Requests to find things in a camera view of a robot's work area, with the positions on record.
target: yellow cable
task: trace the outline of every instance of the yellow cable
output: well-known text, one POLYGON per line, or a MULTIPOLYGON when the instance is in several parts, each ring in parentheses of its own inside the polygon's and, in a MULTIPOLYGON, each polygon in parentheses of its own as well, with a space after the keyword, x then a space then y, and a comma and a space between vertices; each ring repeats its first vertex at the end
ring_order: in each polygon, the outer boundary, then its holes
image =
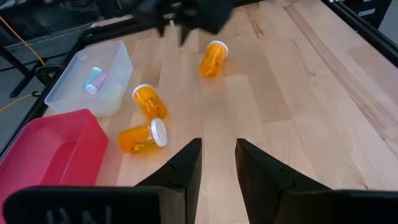
POLYGON ((40 56, 36 53, 36 51, 33 50, 32 47, 30 47, 30 46, 24 41, 24 39, 22 39, 22 38, 17 34, 17 32, 15 32, 14 29, 11 28, 11 26, 10 26, 1 16, 0 16, 0 20, 4 23, 4 25, 6 25, 6 26, 8 27, 8 29, 11 30, 11 32, 12 32, 16 37, 18 37, 18 39, 19 39, 20 41, 22 41, 22 43, 24 43, 24 44, 26 45, 26 47, 29 48, 29 50, 30 50, 34 55, 36 55, 36 57, 40 60, 40 62, 41 62, 43 65, 45 65, 44 61, 40 58, 40 56))
POLYGON ((26 95, 26 96, 23 96, 23 97, 21 97, 21 98, 19 98, 19 99, 14 100, 13 102, 9 103, 7 106, 1 108, 1 109, 0 109, 0 113, 3 112, 3 111, 4 111, 5 109, 7 109, 8 107, 12 106, 14 103, 17 103, 17 102, 19 102, 19 101, 21 101, 21 100, 23 100, 23 99, 26 99, 26 98, 28 98, 28 97, 31 97, 31 96, 32 96, 32 94, 29 94, 29 95, 26 95))

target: orange pill bottle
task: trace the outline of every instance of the orange pill bottle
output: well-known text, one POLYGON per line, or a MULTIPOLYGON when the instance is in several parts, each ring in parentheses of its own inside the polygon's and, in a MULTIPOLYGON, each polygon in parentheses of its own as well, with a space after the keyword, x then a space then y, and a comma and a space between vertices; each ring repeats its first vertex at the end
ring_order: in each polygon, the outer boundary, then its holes
POLYGON ((167 108, 160 100, 154 87, 148 84, 137 86, 132 92, 132 99, 138 104, 142 112, 147 116, 148 120, 154 118, 165 118, 167 108))
POLYGON ((228 47, 226 44, 219 40, 211 41, 201 61, 200 73, 206 78, 215 77, 220 72, 227 55, 228 47))
POLYGON ((167 144, 167 132, 161 119, 119 133, 119 147, 123 152, 163 147, 167 144))

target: white label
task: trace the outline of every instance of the white label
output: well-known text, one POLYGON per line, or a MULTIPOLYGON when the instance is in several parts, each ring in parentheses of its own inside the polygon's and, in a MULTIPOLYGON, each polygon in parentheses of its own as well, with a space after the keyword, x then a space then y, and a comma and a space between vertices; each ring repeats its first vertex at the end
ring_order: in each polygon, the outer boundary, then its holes
POLYGON ((366 16, 366 15, 370 15, 373 14, 376 11, 376 9, 369 9, 369 10, 365 10, 360 12, 358 15, 359 16, 366 16))

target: pill bottle in bin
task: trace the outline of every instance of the pill bottle in bin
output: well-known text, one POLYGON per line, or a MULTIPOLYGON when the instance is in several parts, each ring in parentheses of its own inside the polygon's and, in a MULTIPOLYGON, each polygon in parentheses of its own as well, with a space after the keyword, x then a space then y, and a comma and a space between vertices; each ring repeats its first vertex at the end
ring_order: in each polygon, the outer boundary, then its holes
POLYGON ((167 108, 151 85, 141 84, 137 86, 132 92, 132 98, 147 116, 148 120, 154 118, 163 119, 166 117, 167 108))
POLYGON ((119 133, 119 146, 123 152, 163 147, 167 144, 167 132, 161 119, 119 133))
POLYGON ((200 73, 206 78, 217 76, 228 55, 228 47, 219 40, 211 41, 200 64, 200 73))

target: wooden tabletop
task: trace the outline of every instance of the wooden tabletop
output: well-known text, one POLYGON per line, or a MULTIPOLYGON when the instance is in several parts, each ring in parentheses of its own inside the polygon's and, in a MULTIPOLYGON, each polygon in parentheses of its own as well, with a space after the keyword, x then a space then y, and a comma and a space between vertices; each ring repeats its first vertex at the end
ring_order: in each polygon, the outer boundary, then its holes
POLYGON ((319 0, 239 7, 219 35, 195 30, 181 48, 176 27, 119 39, 134 70, 121 109, 98 120, 109 137, 98 185, 133 186, 203 138, 197 223, 248 223, 234 159, 245 138, 333 189, 398 190, 398 69, 319 0), (229 55, 205 80, 211 40, 229 55), (123 154, 119 132, 146 122, 131 98, 141 83, 169 109, 169 143, 123 154))

